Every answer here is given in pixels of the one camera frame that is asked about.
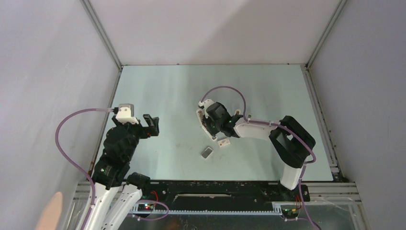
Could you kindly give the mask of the white staple box sleeve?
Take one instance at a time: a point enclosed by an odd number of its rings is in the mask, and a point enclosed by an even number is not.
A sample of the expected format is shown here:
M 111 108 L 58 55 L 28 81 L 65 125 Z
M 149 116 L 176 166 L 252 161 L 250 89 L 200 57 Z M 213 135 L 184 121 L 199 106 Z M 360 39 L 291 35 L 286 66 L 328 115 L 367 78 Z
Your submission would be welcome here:
M 228 145 L 231 144 L 229 138 L 223 138 L 223 139 L 219 140 L 217 143 L 218 143 L 218 146 L 219 146 L 220 148 L 223 148 L 223 147 L 228 146 Z

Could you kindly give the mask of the staple tray with staples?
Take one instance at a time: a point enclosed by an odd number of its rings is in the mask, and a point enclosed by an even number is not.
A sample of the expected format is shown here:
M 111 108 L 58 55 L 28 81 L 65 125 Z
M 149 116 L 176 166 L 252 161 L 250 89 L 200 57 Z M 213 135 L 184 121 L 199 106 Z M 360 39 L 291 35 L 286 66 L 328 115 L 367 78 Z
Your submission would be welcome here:
M 211 147 L 207 147 L 204 151 L 202 151 L 201 156 L 204 159 L 207 159 L 212 153 L 213 153 L 213 149 Z

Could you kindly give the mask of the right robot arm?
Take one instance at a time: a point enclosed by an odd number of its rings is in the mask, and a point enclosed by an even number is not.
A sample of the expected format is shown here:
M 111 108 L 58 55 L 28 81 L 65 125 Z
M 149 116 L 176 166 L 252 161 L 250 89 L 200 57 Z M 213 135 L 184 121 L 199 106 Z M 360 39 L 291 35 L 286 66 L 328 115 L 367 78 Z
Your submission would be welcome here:
M 223 133 L 228 138 L 270 141 L 284 163 L 279 196 L 291 200 L 297 195 L 305 165 L 316 161 L 313 153 L 316 141 L 292 116 L 269 123 L 247 119 L 240 111 L 231 115 L 223 104 L 210 99 L 199 102 L 198 106 L 196 113 L 202 129 L 212 140 L 217 139 L 218 133 Z

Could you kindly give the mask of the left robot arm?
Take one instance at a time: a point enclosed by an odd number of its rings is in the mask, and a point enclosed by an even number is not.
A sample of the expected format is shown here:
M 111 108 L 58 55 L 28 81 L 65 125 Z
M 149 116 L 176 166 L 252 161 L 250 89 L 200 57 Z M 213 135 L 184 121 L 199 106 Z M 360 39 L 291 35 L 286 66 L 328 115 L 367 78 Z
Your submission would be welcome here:
M 142 126 L 137 119 L 121 123 L 112 117 L 115 126 L 107 131 L 104 149 L 92 176 L 95 188 L 86 204 L 91 212 L 81 219 L 84 230 L 118 229 L 132 206 L 151 195 L 148 176 L 134 172 L 125 179 L 139 141 L 159 135 L 159 118 L 149 114 L 143 118 L 147 126 Z

